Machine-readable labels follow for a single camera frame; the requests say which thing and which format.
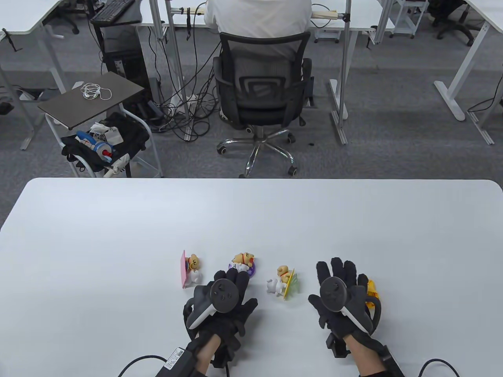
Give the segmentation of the person's right hand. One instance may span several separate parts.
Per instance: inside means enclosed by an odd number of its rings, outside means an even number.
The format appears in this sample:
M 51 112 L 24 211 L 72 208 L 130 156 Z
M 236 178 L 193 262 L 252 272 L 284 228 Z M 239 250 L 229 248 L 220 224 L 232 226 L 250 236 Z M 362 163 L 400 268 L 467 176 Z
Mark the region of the person's right hand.
M 316 272 L 320 284 L 319 295 L 309 295 L 309 303 L 319 314 L 319 325 L 328 328 L 338 339 L 352 336 L 361 344 L 371 344 L 375 320 L 367 308 L 368 278 L 357 275 L 354 262 L 342 262 L 339 257 L 317 262 Z

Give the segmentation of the person's left hand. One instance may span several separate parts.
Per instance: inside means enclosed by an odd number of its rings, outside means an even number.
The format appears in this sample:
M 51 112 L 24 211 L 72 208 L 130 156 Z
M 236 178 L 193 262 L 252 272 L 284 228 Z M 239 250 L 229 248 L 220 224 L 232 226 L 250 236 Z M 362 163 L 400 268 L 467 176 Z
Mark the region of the person's left hand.
M 237 336 L 246 334 L 245 324 L 258 305 L 256 298 L 244 302 L 250 277 L 245 271 L 217 271 L 206 285 L 195 287 L 193 297 L 183 308 L 185 328 L 191 339 L 189 348 L 200 350 L 213 337 L 220 346 L 237 351 Z

